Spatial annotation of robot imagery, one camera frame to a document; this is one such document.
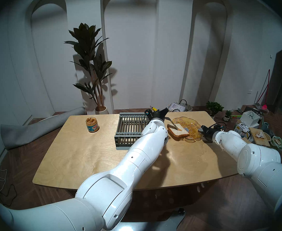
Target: gray cushion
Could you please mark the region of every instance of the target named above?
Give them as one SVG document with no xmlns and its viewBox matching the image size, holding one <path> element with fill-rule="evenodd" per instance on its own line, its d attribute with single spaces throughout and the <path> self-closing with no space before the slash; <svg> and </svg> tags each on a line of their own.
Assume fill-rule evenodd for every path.
<svg viewBox="0 0 282 231">
<path fill-rule="evenodd" d="M 79 107 L 28 126 L 0 124 L 2 142 L 7 150 L 28 144 L 37 138 L 60 128 L 72 115 L 85 115 L 85 108 Z"/>
</svg>

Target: toast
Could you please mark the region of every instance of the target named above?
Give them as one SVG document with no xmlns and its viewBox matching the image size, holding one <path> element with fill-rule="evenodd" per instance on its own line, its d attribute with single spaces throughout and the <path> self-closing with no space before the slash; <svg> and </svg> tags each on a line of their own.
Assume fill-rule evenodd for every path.
<svg viewBox="0 0 282 231">
<path fill-rule="evenodd" d="M 169 132 L 175 137 L 189 136 L 189 132 L 187 132 L 179 123 L 176 123 L 176 127 L 179 130 L 176 130 L 172 123 L 168 123 L 167 128 Z"/>
</svg>

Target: dish rack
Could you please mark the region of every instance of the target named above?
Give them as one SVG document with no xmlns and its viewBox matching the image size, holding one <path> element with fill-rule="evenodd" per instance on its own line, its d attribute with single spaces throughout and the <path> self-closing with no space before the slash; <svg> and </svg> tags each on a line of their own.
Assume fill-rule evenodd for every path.
<svg viewBox="0 0 282 231">
<path fill-rule="evenodd" d="M 149 123 L 143 112 L 121 112 L 114 136 L 117 150 L 128 150 L 140 137 Z"/>
</svg>

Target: plastic bag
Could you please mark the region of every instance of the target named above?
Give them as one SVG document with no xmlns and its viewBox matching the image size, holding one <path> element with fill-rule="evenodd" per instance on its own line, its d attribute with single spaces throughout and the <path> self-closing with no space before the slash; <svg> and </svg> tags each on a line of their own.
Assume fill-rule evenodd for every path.
<svg viewBox="0 0 282 231">
<path fill-rule="evenodd" d="M 281 145 L 278 145 L 278 144 L 274 141 L 274 138 L 277 139 L 277 140 L 279 140 L 279 142 L 281 143 Z M 278 136 L 273 136 L 273 137 L 271 138 L 270 144 L 271 144 L 272 147 L 273 147 L 274 149 L 276 149 L 277 151 L 279 151 L 279 152 L 282 151 L 282 139 L 281 139 L 280 137 L 278 137 Z"/>
</svg>

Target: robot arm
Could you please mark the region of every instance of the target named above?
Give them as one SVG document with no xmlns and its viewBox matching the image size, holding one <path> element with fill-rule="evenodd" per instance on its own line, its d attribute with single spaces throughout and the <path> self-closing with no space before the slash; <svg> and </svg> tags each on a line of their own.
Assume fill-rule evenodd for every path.
<svg viewBox="0 0 282 231">
<path fill-rule="evenodd" d="M 248 178 L 263 198 L 276 212 L 282 204 L 282 164 L 278 151 L 256 144 L 247 144 L 234 132 L 222 132 L 202 126 L 207 140 L 216 143 L 237 162 L 237 171 Z"/>
<path fill-rule="evenodd" d="M 112 230 L 129 208 L 140 178 L 168 142 L 163 122 L 167 112 L 156 112 L 122 161 L 86 179 L 75 198 L 25 210 L 0 204 L 0 216 L 13 230 Z"/>
</svg>

